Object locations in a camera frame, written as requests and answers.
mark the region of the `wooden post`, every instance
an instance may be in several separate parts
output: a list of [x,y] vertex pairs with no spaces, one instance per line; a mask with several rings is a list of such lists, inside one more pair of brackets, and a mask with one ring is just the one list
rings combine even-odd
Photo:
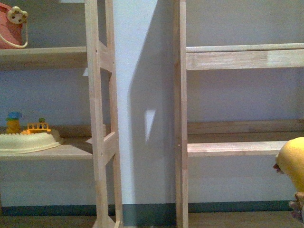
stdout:
[[174,125],[177,227],[188,227],[186,1],[174,0]]
[[[117,147],[119,147],[113,0],[105,0],[105,16],[106,16],[107,47],[108,47],[109,53],[112,56],[112,60],[113,60],[113,71],[109,77],[111,131],[116,133]],[[119,224],[119,228],[122,228],[123,227],[123,208],[122,208],[122,191],[121,191],[122,186],[121,186],[119,149],[117,150],[117,153],[114,155],[113,173],[114,173],[116,224]]]
[[103,159],[104,128],[101,97],[101,78],[98,53],[98,11],[96,0],[85,0],[86,46],[89,77],[90,112],[92,123],[92,145],[96,189],[97,227],[108,227],[108,198],[106,170]]

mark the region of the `baseboard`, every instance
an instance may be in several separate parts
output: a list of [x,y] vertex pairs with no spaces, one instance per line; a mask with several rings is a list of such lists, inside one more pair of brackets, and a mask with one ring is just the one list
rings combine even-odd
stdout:
[[[190,203],[189,212],[241,212],[291,210],[289,201]],[[3,207],[5,216],[95,216],[95,205]],[[175,204],[125,204],[125,226],[175,225]],[[115,214],[109,205],[109,215]]]

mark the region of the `yellow plush toy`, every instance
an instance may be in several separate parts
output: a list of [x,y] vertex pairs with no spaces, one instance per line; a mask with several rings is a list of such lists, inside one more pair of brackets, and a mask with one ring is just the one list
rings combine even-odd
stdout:
[[297,191],[304,192],[304,137],[289,140],[275,157],[277,171],[285,173]]
[[289,140],[275,157],[274,168],[279,173],[285,173],[296,190],[296,201],[289,206],[294,209],[292,216],[303,223],[304,209],[304,137]]

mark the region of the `cartoon character decoration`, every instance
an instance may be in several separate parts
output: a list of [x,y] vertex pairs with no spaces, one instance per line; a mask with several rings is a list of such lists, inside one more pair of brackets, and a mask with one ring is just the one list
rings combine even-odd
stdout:
[[21,133],[21,127],[20,127],[20,123],[19,123],[19,119],[21,117],[22,117],[22,114],[19,112],[9,113],[8,118],[5,119],[7,121],[6,133],[8,133],[8,134]]

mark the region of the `wooden plank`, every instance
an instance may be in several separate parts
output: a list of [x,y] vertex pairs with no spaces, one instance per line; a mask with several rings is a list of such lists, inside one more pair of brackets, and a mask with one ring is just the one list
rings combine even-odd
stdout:
[[91,160],[92,145],[88,138],[66,138],[61,146],[30,153],[1,154],[0,161],[31,161],[31,160]]
[[186,1],[174,1],[174,132],[176,218],[178,228],[188,228]]
[[106,184],[104,129],[99,48],[98,10],[96,0],[85,0],[85,28],[88,60],[90,114],[92,125],[93,163],[96,191],[97,227],[108,227],[108,196]]
[[294,49],[304,49],[304,43],[186,47],[187,53],[226,51],[270,51]]
[[111,158],[119,151],[118,137],[115,132],[110,133],[104,138],[104,162],[107,164]]
[[110,216],[108,216],[108,223],[109,223],[109,227],[110,228],[114,228],[115,227],[115,223],[114,223],[114,221],[111,219],[111,217]]
[[114,196],[115,196],[115,228],[123,228],[123,206],[122,206],[122,186],[121,186],[121,171],[120,171],[120,152],[119,152],[119,129],[118,129],[118,110],[117,110],[117,80],[116,80],[116,65],[115,65],[115,43],[114,43],[114,14],[113,1],[105,0],[105,16],[106,16],[106,36],[107,47],[112,56],[113,69],[109,74],[109,94],[110,94],[110,116],[111,116],[111,131],[115,132],[117,142],[115,146],[115,155],[113,159],[114,173]]
[[108,72],[113,72],[113,55],[112,52],[102,43],[98,42],[98,54],[100,68]]
[[86,47],[0,50],[1,71],[86,67]]
[[304,67],[304,49],[187,54],[187,70],[280,67]]
[[189,143],[190,157],[276,155],[287,141]]
[[188,143],[288,141],[297,137],[304,137],[304,132],[189,134]]
[[188,123],[188,134],[250,133],[250,132],[300,132],[304,120],[225,121]]

